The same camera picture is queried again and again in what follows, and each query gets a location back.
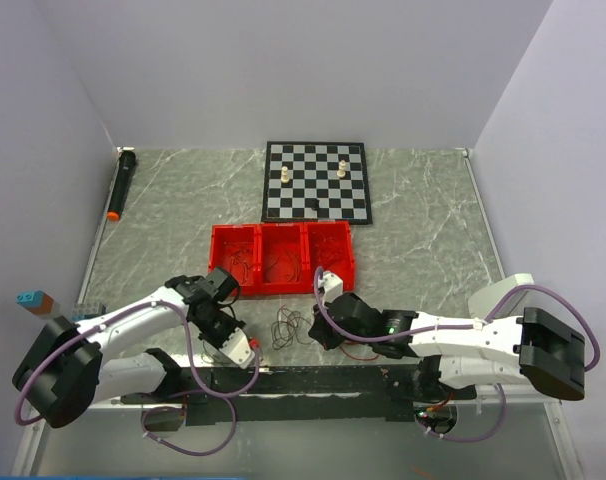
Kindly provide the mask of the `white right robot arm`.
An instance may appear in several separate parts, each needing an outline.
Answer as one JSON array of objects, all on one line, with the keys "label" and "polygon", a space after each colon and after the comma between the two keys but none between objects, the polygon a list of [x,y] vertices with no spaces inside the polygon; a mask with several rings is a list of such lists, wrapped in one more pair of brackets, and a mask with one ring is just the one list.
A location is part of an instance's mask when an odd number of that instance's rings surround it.
[{"label": "white right robot arm", "polygon": [[313,308],[308,335],[324,349],[346,341],[390,359],[418,358],[422,392],[529,385],[551,398],[584,398],[585,338],[543,309],[486,321],[412,310],[377,310],[352,292]]}]

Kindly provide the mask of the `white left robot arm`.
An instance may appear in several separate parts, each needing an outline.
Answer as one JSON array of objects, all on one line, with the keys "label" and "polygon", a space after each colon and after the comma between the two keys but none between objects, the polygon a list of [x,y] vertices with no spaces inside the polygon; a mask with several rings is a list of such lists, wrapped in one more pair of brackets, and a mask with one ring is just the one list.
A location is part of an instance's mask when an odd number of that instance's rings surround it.
[{"label": "white left robot arm", "polygon": [[17,424],[27,426],[24,405],[52,428],[64,427],[89,406],[130,394],[167,402],[187,385],[182,367],[160,348],[125,358],[123,351],[178,326],[195,326],[200,340],[241,369],[260,364],[245,324],[226,313],[227,298],[240,290],[224,269],[205,276],[177,276],[152,294],[114,312],[74,322],[48,320],[14,373],[19,392]]}]

